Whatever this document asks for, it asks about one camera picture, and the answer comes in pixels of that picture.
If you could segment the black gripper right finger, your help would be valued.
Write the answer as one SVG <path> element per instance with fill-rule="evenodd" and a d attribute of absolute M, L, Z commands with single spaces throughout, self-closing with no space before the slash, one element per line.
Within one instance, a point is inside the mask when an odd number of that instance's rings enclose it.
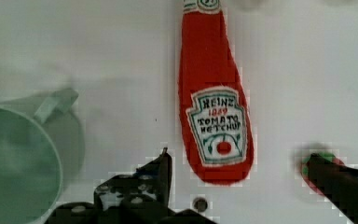
<path fill-rule="evenodd" d="M 306 180 L 358 224 L 358 169 L 334 163 L 334 159 L 312 153 L 306 160 Z"/>

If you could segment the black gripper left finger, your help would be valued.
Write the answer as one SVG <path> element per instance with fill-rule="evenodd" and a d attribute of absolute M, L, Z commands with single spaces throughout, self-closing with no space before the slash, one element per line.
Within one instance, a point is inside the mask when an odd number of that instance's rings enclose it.
<path fill-rule="evenodd" d="M 119 207 L 129 196 L 147 196 L 167 206 L 172 183 L 172 157 L 165 147 L 133 174 L 115 175 L 94 190 L 94 203 L 102 210 Z"/>

